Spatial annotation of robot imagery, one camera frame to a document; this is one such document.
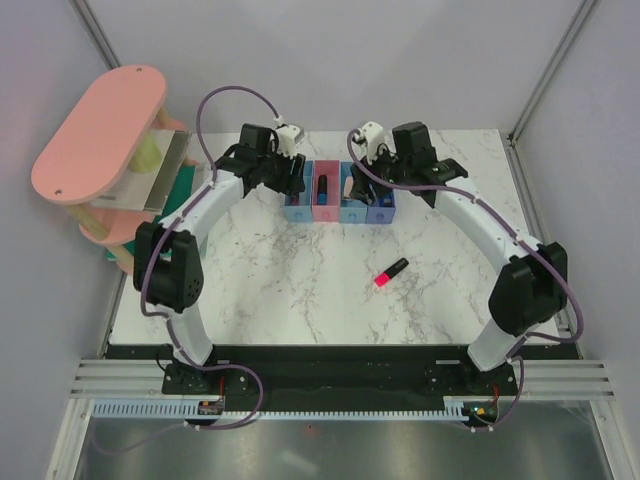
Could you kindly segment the pink cap highlighter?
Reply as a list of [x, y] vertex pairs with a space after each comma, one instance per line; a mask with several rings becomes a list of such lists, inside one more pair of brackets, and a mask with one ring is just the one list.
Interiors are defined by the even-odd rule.
[[394, 264], [389, 266], [386, 270], [380, 273], [374, 280], [374, 283], [378, 287], [385, 286], [390, 280], [396, 277], [400, 272], [402, 272], [407, 266], [409, 262], [406, 258], [401, 258], [397, 260]]

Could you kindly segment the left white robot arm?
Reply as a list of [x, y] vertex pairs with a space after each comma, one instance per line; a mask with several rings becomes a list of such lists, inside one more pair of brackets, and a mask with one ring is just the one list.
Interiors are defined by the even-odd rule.
[[210, 179], [164, 220], [137, 228], [133, 283], [141, 312], [164, 320], [173, 347], [163, 394], [212, 394], [223, 379], [198, 306], [204, 289], [200, 247], [221, 217], [257, 186], [289, 196], [304, 191], [306, 158], [298, 151], [303, 137], [293, 124], [243, 125], [238, 142], [213, 162]]

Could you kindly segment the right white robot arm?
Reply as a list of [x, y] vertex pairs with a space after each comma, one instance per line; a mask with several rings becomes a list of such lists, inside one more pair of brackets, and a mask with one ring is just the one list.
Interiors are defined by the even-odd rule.
[[490, 318], [467, 348], [469, 362], [457, 371], [465, 391], [483, 392], [494, 381], [493, 370], [506, 363], [539, 325], [566, 307], [565, 249], [512, 227], [484, 199], [458, 161], [438, 158], [422, 122], [402, 124], [391, 133], [367, 122], [347, 135], [347, 148], [355, 147], [362, 150], [352, 156], [356, 198], [372, 202], [392, 190], [420, 197], [462, 231], [495, 270]]

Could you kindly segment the pink bin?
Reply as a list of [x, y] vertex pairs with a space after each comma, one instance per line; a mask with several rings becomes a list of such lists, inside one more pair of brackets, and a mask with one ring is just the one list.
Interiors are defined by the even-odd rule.
[[[317, 180], [320, 175], [328, 177], [328, 204], [316, 202]], [[315, 160], [313, 162], [312, 215], [315, 222], [338, 222], [340, 216], [340, 162], [338, 160]]]

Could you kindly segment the blue cap highlighter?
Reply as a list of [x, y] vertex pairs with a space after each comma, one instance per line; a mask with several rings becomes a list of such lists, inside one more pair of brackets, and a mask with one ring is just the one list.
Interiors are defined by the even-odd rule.
[[321, 206], [325, 206], [328, 204], [328, 177], [326, 175], [320, 175], [318, 177], [316, 202]]

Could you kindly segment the light blue bin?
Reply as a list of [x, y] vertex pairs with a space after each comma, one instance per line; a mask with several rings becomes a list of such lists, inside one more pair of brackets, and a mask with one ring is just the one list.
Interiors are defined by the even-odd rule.
[[290, 198], [286, 196], [283, 205], [285, 218], [290, 223], [312, 223], [312, 184], [313, 184], [313, 162], [307, 161], [303, 170], [303, 181], [305, 190], [297, 194], [299, 196], [299, 204], [297, 206], [290, 205]]

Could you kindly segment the purple bin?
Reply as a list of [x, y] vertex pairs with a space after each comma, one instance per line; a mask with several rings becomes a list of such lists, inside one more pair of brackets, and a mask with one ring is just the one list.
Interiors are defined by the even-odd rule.
[[[378, 188], [374, 184], [367, 186], [368, 199], [370, 202], [367, 206], [366, 224], [371, 225], [388, 225], [393, 222], [396, 204], [394, 192], [391, 189]], [[385, 196], [391, 196], [393, 199], [393, 205], [391, 207], [382, 207], [379, 200]]]

